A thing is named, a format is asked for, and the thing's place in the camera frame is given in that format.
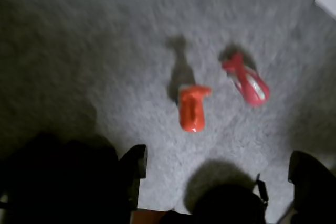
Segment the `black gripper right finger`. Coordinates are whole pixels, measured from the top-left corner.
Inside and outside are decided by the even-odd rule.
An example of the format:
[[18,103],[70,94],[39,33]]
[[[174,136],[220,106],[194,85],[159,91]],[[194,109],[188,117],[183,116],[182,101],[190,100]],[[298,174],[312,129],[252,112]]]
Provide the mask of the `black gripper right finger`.
[[335,223],[335,176],[316,158],[293,151],[288,181],[294,185],[291,223]]

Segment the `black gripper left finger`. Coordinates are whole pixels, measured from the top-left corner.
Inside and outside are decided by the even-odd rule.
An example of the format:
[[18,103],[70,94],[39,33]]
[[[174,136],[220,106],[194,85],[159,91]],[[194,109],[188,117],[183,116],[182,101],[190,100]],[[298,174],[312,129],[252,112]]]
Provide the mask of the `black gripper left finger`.
[[74,223],[130,223],[146,178],[147,146],[131,147],[121,158],[112,146],[74,144]]

